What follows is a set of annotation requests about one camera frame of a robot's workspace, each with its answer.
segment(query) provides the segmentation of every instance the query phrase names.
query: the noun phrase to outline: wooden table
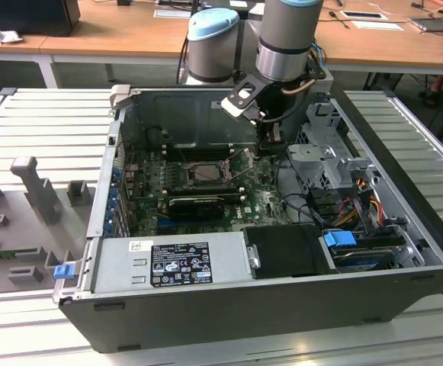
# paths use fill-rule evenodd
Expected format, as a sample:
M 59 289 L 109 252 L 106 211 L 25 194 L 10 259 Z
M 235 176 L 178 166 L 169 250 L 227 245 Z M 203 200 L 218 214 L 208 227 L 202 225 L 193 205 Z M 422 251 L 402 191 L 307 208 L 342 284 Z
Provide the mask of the wooden table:
M 79 0 L 81 20 L 71 37 L 24 35 L 24 43 L 1 46 L 0 59 L 38 63 L 49 88 L 59 87 L 55 63 L 103 63 L 109 65 L 109 79 L 111 64 L 176 65 L 188 21 L 154 18 L 153 0 L 143 1 L 147 3 L 118 7 L 115 1 Z M 345 10 L 380 12 L 390 21 L 427 17 L 426 12 L 411 8 L 410 0 L 369 2 L 382 11 L 365 0 L 346 0 Z M 334 1 L 326 0 L 324 6 L 345 19 Z M 426 0 L 425 6 L 440 5 Z M 399 24 L 404 31 L 382 31 L 357 29 L 346 22 L 347 30 L 339 22 L 325 22 L 331 20 L 328 12 L 322 10 L 316 39 L 328 55 L 331 70 L 443 74 L 443 35 L 421 34 L 410 23 Z
M 368 0 L 380 9 L 401 15 L 385 14 L 379 8 L 364 2 L 348 0 L 346 11 L 379 12 L 395 21 L 404 30 L 357 29 L 346 22 L 345 29 L 332 19 L 329 10 L 321 12 L 316 39 L 328 54 L 328 67 L 337 70 L 367 72 L 398 72 L 443 74 L 443 34 L 422 33 L 415 25 L 407 22 L 409 17 L 427 18 L 428 13 L 411 8 L 407 0 Z M 329 8 L 337 8 L 333 2 L 325 2 Z M 434 2 L 426 1 L 427 9 L 439 8 Z M 347 19 L 337 13 L 340 19 Z M 435 13 L 437 18 L 443 14 Z

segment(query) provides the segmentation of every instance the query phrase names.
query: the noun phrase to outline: blue latch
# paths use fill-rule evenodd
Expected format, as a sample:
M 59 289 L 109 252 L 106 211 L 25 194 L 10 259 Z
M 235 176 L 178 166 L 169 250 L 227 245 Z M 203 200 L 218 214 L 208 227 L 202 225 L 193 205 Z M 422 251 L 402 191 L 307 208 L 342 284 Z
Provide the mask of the blue latch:
M 351 231 L 330 231 L 324 236 L 324 239 L 328 247 L 357 245 L 357 241 Z
M 75 265 L 57 265 L 53 271 L 53 278 L 56 280 L 71 280 L 74 278 Z

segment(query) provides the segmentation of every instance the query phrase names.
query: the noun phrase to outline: black wire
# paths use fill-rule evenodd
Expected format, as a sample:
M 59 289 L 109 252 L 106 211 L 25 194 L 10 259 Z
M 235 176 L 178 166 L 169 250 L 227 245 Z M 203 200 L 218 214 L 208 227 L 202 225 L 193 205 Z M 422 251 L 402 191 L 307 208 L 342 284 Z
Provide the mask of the black wire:
M 175 84 L 178 85 L 178 83 L 180 82 L 180 74 L 181 74 L 181 67 L 182 67 L 182 57 L 184 55 L 184 51 L 188 46 L 188 38 L 187 36 L 184 39 L 184 43 L 182 44 L 182 48 L 181 48 L 181 55 L 178 58 L 178 65 L 177 65 L 177 76 L 175 77 Z
M 296 103 L 294 103 L 294 105 L 292 106 L 292 108 L 289 109 L 289 110 L 287 110 L 284 114 L 282 114 L 282 115 L 279 116 L 279 117 L 272 118 L 272 119 L 269 119 L 269 120 L 262 120 L 262 123 L 264 123 L 264 124 L 273 124 L 273 123 L 275 123 L 275 122 L 279 122 L 279 121 L 281 121 L 281 120 L 285 120 L 286 118 L 288 118 L 288 117 L 290 117 L 291 115 L 293 115 L 294 112 L 297 111 L 297 109 L 299 109 L 299 107 L 300 107 L 301 105 L 303 105 L 303 102 L 304 102 L 304 100 L 306 99 L 306 95 L 307 95 L 307 92 L 308 92 L 308 91 L 309 91 L 309 89 L 306 90 L 306 92 L 303 94 L 303 96 L 300 98 L 300 100 L 297 101 Z
M 303 215 L 306 215 L 306 216 L 310 217 L 312 220 L 316 220 L 321 225 L 321 227 L 333 228 L 334 227 L 333 225 L 331 225 L 326 220 L 324 220 L 317 212 L 312 210 L 310 207 L 308 207 L 310 212 L 307 213 L 306 211 L 302 210 L 300 207 L 297 207 L 297 206 L 293 205 L 291 202 L 287 201 L 288 197 L 298 196 L 298 197 L 304 198 L 305 194 L 303 194 L 303 193 L 290 193 L 290 194 L 287 194 L 285 196 L 282 196 L 281 191 L 279 190 L 279 187 L 278 187 L 278 177 L 279 177 L 279 172 L 281 170 L 282 162 L 284 161 L 286 155 L 287 155 L 287 151 L 282 154 L 282 156 L 281 156 L 281 158 L 279 160 L 278 166 L 277 166 L 277 170 L 275 172 L 274 186 L 275 186 L 275 191 L 277 192 L 278 196 L 280 198 L 282 198 L 282 200 L 285 202 L 285 204 L 288 207 L 292 208 L 293 210 L 297 211 L 298 213 L 302 213 Z
M 409 76 L 411 76 L 418 84 L 420 84 L 423 88 L 426 88 L 425 84 L 423 83 L 422 80 L 419 80 L 418 78 L 416 78 L 413 74 L 409 74 Z
M 328 8 L 327 6 L 323 6 L 323 9 L 328 9 L 328 10 L 333 10 L 333 11 L 340 11 L 340 10 L 345 9 L 345 6 L 346 6 L 346 0 L 343 0 L 342 1 L 342 6 L 339 7 L 338 9 Z
M 194 0 L 192 2 L 191 16 L 197 13 L 197 10 L 199 9 L 200 5 L 201 5 L 201 0 Z M 188 40 L 188 36 L 186 34 L 185 39 L 184 39 L 184 43 L 182 44 L 181 54 L 178 59 L 177 76 L 175 78 L 177 85 L 179 84 L 179 82 L 181 82 L 179 76 L 181 73 L 182 64 L 184 64 L 184 67 L 185 67 L 185 60 L 187 59 L 187 56 L 188 56 L 188 46 L 189 46 L 189 40 Z

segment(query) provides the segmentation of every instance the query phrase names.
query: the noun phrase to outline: warning label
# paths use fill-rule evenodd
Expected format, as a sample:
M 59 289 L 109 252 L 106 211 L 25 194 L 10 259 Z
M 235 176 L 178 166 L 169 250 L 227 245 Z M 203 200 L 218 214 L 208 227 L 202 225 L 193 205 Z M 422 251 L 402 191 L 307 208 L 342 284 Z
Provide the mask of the warning label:
M 207 242 L 152 246 L 153 287 L 213 282 Z

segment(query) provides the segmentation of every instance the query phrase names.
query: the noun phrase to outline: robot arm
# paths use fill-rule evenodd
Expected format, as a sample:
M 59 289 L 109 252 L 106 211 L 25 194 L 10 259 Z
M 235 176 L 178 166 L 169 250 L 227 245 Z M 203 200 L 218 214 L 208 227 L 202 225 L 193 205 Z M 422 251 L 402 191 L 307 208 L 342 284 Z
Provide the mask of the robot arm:
M 244 117 L 257 129 L 259 148 L 281 141 L 280 122 L 299 107 L 298 95 L 324 77 L 308 67 L 323 0 L 271 0 L 265 3 L 256 71 L 222 101 L 233 117 Z

